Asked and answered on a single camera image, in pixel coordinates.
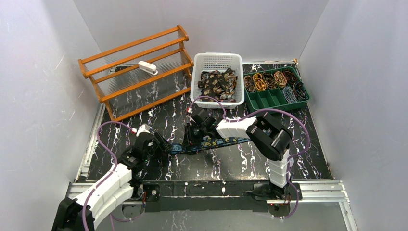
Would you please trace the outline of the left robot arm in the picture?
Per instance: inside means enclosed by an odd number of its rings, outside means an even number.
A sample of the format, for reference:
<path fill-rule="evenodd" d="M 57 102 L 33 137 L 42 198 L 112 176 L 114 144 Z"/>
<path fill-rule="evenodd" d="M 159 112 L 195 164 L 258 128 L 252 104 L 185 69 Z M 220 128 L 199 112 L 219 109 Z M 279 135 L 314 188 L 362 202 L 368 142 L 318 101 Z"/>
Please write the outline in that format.
<path fill-rule="evenodd" d="M 136 136 L 132 146 L 120 157 L 106 148 L 113 158 L 110 169 L 96 183 L 74 198 L 64 198 L 58 206 L 52 225 L 53 231 L 94 231 L 100 223 L 123 202 L 136 199 L 145 205 L 157 185 L 142 182 L 140 173 L 150 159 L 160 159 L 170 154 L 186 154 L 196 147 L 167 142 L 158 132 L 143 124 L 139 128 L 125 126 Z"/>

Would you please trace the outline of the blue floral tie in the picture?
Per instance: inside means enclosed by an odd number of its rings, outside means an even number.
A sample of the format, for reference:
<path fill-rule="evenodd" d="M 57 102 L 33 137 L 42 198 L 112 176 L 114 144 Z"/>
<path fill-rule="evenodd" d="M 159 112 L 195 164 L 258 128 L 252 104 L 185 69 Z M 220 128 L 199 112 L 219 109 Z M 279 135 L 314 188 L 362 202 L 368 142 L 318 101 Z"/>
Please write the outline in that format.
<path fill-rule="evenodd" d="M 230 138 L 221 138 L 221 139 L 208 139 L 204 138 L 203 142 L 194 145 L 183 146 L 180 143 L 174 143 L 172 149 L 170 150 L 171 155 L 177 154 L 194 154 L 203 152 L 210 149 L 217 149 L 222 147 L 228 147 L 237 145 L 240 143 L 245 143 L 251 141 L 248 138 L 240 137 L 230 137 Z"/>

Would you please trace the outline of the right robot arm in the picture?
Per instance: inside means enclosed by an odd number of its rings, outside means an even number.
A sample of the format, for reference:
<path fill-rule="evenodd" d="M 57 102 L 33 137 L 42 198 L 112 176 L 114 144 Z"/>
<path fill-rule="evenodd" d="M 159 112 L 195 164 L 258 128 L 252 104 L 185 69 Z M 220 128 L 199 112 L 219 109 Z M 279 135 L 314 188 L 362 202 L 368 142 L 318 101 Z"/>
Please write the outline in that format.
<path fill-rule="evenodd" d="M 206 110 L 187 110 L 190 120 L 185 124 L 183 147 L 216 148 L 231 145 L 239 139 L 251 141 L 267 159 L 271 184 L 284 188 L 290 179 L 289 147 L 292 135 L 268 112 L 239 119 L 215 119 Z"/>

